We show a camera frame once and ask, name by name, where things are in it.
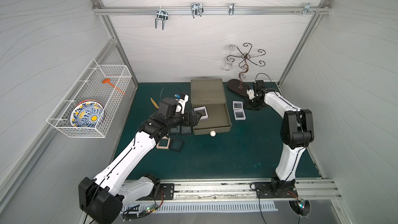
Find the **white brooch box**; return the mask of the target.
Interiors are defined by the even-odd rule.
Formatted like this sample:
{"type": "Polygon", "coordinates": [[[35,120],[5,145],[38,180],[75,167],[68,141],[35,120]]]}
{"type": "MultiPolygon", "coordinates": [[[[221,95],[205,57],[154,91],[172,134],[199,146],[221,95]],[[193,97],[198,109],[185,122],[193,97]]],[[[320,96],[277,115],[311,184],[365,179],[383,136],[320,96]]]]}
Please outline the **white brooch box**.
{"type": "Polygon", "coordinates": [[[236,121],[246,120],[246,115],[244,110],[234,110],[234,119],[236,121]]]}
{"type": "Polygon", "coordinates": [[[233,101],[233,110],[243,110],[244,109],[244,104],[242,101],[233,101]]]}
{"type": "Polygon", "coordinates": [[[200,117],[201,117],[200,119],[201,119],[201,120],[205,120],[205,119],[208,118],[208,112],[207,112],[206,106],[195,107],[193,110],[194,110],[196,113],[199,113],[199,114],[200,114],[200,117]]]}

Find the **three-tier drawer cabinet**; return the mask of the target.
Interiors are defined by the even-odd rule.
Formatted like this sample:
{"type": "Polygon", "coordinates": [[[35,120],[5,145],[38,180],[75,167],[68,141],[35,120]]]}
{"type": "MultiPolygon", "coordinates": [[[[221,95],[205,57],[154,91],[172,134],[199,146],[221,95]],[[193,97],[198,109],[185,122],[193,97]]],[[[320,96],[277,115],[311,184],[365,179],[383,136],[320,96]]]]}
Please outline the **three-tier drawer cabinet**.
{"type": "Polygon", "coordinates": [[[207,118],[193,128],[194,135],[230,132],[232,122],[222,79],[191,80],[190,100],[193,108],[205,107],[207,112],[207,118]]]}

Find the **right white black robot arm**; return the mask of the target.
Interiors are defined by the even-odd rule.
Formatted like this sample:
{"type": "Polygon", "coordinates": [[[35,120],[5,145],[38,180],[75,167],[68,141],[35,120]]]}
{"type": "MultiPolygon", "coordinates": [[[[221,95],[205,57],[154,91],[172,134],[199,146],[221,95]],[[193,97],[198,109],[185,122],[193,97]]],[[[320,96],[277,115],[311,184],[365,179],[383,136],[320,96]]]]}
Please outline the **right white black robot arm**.
{"type": "Polygon", "coordinates": [[[283,119],[280,138],[284,146],[275,173],[281,182],[295,180],[301,156],[315,137],[313,113],[295,106],[274,89],[266,88],[263,80],[256,80],[247,94],[251,103],[264,103],[283,119]]]}

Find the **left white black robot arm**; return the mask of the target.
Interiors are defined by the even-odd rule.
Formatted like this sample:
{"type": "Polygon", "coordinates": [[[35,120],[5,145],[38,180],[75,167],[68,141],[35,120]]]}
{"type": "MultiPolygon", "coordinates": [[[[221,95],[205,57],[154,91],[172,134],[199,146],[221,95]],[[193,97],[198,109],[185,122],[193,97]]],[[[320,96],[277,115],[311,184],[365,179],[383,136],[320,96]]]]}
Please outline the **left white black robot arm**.
{"type": "Polygon", "coordinates": [[[93,179],[85,177],[78,186],[79,207],[98,224],[111,224],[128,204],[144,197],[159,195],[160,180],[145,175],[125,185],[124,182],[143,157],[150,152],[171,128],[194,127],[201,114],[175,113],[169,117],[152,114],[138,128],[128,146],[93,179]]]}

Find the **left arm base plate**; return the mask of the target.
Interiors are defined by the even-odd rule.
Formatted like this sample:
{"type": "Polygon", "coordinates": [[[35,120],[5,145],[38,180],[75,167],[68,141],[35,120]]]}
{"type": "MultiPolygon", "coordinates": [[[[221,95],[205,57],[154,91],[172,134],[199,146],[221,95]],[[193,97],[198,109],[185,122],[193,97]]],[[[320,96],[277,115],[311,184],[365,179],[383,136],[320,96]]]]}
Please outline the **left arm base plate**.
{"type": "Polygon", "coordinates": [[[139,198],[139,201],[156,201],[173,200],[174,199],[175,184],[173,183],[161,183],[155,187],[152,193],[146,197],[139,198]]]}

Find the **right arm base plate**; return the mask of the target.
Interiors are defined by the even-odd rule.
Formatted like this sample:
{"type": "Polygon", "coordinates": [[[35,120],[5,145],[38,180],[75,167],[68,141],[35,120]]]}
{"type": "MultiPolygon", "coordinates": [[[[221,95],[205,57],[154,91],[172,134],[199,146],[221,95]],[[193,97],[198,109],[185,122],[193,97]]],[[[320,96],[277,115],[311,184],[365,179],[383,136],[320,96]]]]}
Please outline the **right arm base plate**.
{"type": "Polygon", "coordinates": [[[253,182],[250,184],[250,189],[256,193],[258,199],[296,199],[299,196],[295,188],[295,180],[286,183],[253,182]]]}

